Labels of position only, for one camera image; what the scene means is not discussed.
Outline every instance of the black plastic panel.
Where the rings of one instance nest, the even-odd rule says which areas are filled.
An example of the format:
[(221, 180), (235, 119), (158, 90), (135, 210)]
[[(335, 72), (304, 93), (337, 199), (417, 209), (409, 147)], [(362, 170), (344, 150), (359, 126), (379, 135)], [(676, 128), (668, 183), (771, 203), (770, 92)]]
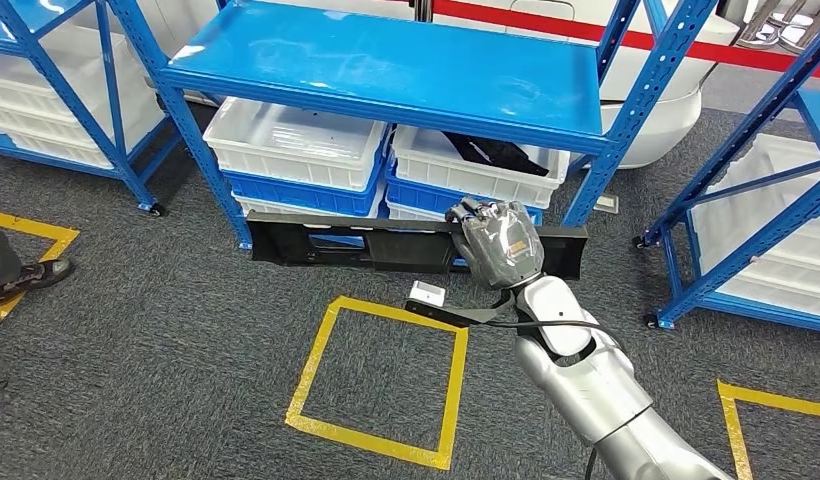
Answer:
[[(451, 234), (461, 231), (456, 223), (256, 212), (248, 214), (247, 222), (253, 260), (414, 273), (468, 272), (453, 265), (459, 254)], [(537, 232), (545, 249), (543, 271), (564, 279), (580, 278), (586, 229), (543, 226)], [(332, 242), (326, 236), (356, 237), (362, 244)]]

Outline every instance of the white storage bin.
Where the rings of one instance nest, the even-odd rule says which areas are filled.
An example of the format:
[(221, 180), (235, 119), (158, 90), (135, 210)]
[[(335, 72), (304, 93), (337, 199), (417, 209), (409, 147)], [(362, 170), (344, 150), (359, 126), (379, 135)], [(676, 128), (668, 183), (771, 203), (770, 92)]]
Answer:
[(204, 132), (224, 170), (363, 191), (386, 124), (228, 97)]
[[(137, 68), (124, 35), (111, 34), (118, 79)], [(45, 51), (87, 106), (94, 109), (107, 102), (106, 79), (97, 30), (63, 24), (42, 39)], [(0, 54), (0, 103), (52, 115), (70, 116), (71, 111), (45, 77), (26, 58)]]
[[(383, 187), (379, 187), (378, 192), (375, 194), (375, 202), (372, 203), (372, 209), (369, 210), (369, 214), (363, 218), (378, 218), (378, 209), (381, 205), (381, 200), (383, 200)], [(255, 212), (260, 213), (284, 213), (284, 214), (294, 214), (294, 215), (326, 215), (331, 217), (342, 217), (342, 216), (351, 216), (351, 215), (342, 215), (336, 212), (331, 212), (327, 210), (316, 210), (315, 208), (306, 208), (306, 207), (299, 207), (297, 205), (288, 205), (286, 203), (277, 203), (277, 202), (269, 202), (266, 200), (259, 200), (256, 198), (249, 198), (249, 197), (242, 197), (233, 192), (231, 192), (233, 198), (239, 202), (239, 205), (242, 207), (243, 215), (248, 215), (248, 212), (254, 210)]]
[(392, 142), (398, 161), (398, 178), (548, 208), (551, 194), (566, 179), (569, 152), (526, 145), (520, 147), (532, 161), (549, 170), (548, 176), (467, 162), (445, 135), (437, 130), (401, 125)]
[[(149, 106), (151, 99), (156, 98), (156, 92), (145, 84), (141, 70), (135, 70), (131, 78), (119, 82), (119, 87), (123, 125), (135, 123), (142, 115), (159, 117), (160, 108), (156, 102)], [(114, 140), (109, 101), (99, 104), (90, 113), (110, 140)], [(0, 103), (0, 125), (15, 131), (41, 132), (66, 142), (93, 144), (92, 137), (73, 115), (55, 115)], [(133, 144), (128, 143), (127, 148), (133, 148)]]
[(774, 283), (751, 274), (739, 274), (716, 290), (777, 307), (820, 315), (820, 292)]
[(801, 291), (820, 292), (820, 266), (797, 259), (768, 254), (755, 259), (743, 274), (789, 285)]
[(429, 212), (420, 208), (408, 207), (398, 203), (386, 202), (389, 207), (390, 220), (425, 220), (433, 222), (444, 222), (445, 215)]
[[(156, 97), (145, 103), (140, 109), (147, 114), (140, 115), (132, 124), (125, 125), (124, 140), (128, 153), (139, 141), (163, 120), (164, 114), (157, 106)], [(0, 124), (18, 148), (62, 158), (76, 163), (83, 163), (98, 168), (112, 169), (113, 165), (101, 149), (91, 142), (68, 142), (35, 130), (15, 130)]]
[[(813, 143), (758, 135), (752, 149), (732, 162), (725, 177), (707, 191), (712, 193), (819, 159), (820, 152)], [(694, 207), (699, 243), (708, 246), (707, 255), (701, 257), (702, 271), (708, 271), (739, 247), (819, 179), (820, 172)], [(770, 254), (820, 265), (820, 218), (809, 220), (764, 256)]]

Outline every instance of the silver robotic arm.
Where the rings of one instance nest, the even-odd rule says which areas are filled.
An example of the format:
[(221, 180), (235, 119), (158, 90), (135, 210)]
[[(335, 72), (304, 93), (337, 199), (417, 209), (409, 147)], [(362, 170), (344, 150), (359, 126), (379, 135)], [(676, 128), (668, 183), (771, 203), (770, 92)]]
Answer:
[[(581, 308), (563, 280), (542, 273), (542, 245), (521, 204), (464, 199), (451, 209), (447, 220), (463, 226), (454, 243), (473, 275), (490, 288), (509, 292), (492, 313), (467, 310), (463, 312), (470, 313), (464, 317), (474, 323), (516, 327), (516, 358), (522, 369), (615, 478), (731, 478), (654, 411), (619, 342)], [(444, 291), (431, 288), (436, 287), (414, 285), (411, 299), (416, 299), (416, 306), (422, 302), (442, 307)], [(514, 303), (519, 323), (492, 320)]]

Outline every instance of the carpet floor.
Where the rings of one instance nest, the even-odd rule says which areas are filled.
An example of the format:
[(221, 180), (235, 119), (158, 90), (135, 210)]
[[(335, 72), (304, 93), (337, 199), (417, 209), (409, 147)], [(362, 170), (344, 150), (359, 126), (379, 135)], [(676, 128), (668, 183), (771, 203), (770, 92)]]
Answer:
[[(212, 116), (196, 107), (202, 123)], [(657, 410), (728, 472), (734, 461), (717, 379), (820, 402), (820, 333), (695, 311), (674, 331), (640, 317), (669, 296), (660, 251), (629, 239), (664, 208), (739, 114), (705, 110), (661, 161), (616, 175), (618, 215), (595, 212), (581, 304), (620, 333)], [(806, 138), (798, 123), (770, 133)], [(559, 220), (577, 187), (556, 194)], [(469, 334), (449, 471), (300, 432), (284, 422), (337, 296), (401, 305), (414, 279), (480, 306), (468, 276), (281, 268), (251, 262), (184, 150), (151, 183), (170, 214), (135, 208), (118, 181), (0, 158), (0, 212), (80, 231), (77, 271), (27, 295), (0, 325), (0, 479), (571, 479), (588, 451), (522, 374), (512, 332)], [(47, 243), (13, 233), (27, 259)], [(682, 263), (689, 266), (688, 256)], [(303, 414), (435, 448), (454, 338), (343, 311)], [(739, 402), (760, 479), (820, 479), (820, 418)], [(608, 478), (599, 466), (594, 478)]]

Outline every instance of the yellow floor tape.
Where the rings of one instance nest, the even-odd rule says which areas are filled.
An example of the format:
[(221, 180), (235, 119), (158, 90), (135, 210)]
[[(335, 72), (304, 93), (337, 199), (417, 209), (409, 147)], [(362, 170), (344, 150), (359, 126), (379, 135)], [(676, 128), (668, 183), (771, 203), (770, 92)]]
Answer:
[[(320, 420), (305, 417), (301, 414), (304, 409), (304, 402), (310, 393), (310, 387), (319, 368), (319, 362), (328, 343), (328, 337), (336, 323), (337, 315), (341, 309), (354, 310), (368, 313), (379, 317), (391, 318), (402, 322), (413, 323), (424, 327), (436, 328), (453, 332), (454, 352), (451, 355), (451, 372), (448, 378), (448, 388), (445, 395), (445, 411), (442, 417), (442, 431), (440, 432), (439, 445), (437, 450), (427, 450), (424, 448), (407, 445), (368, 433), (358, 432), (348, 428), (333, 425)], [(428, 467), (448, 470), (451, 467), (451, 452), (454, 447), (454, 437), (457, 431), (457, 409), (460, 404), (460, 389), (463, 385), (463, 368), (466, 361), (466, 346), (469, 342), (468, 329), (453, 327), (425, 317), (401, 310), (399, 308), (388, 307), (377, 303), (364, 302), (348, 297), (339, 297), (328, 306), (322, 325), (313, 341), (313, 349), (301, 372), (301, 380), (295, 393), (292, 395), (292, 402), (286, 412), (286, 423), (298, 430), (307, 432), (322, 438), (327, 438), (336, 442), (362, 448), (381, 455), (398, 458), (408, 462), (418, 463)]]
[(743, 429), (740, 426), (740, 415), (737, 413), (737, 400), (820, 417), (820, 403), (737, 387), (723, 383), (721, 380), (717, 380), (717, 387), (722, 400), (725, 426), (728, 429), (728, 442), (734, 454), (734, 467), (737, 470), (738, 480), (753, 479), (746, 442), (743, 440)]
[[(0, 228), (7, 228), (37, 237), (45, 237), (54, 240), (54, 244), (42, 255), (40, 261), (53, 260), (60, 256), (68, 245), (77, 237), (80, 232), (71, 228), (57, 227), (47, 223), (28, 220), (26, 218), (15, 217), (0, 212)], [(18, 295), (12, 300), (0, 305), (0, 322), (18, 304), (24, 294)]]

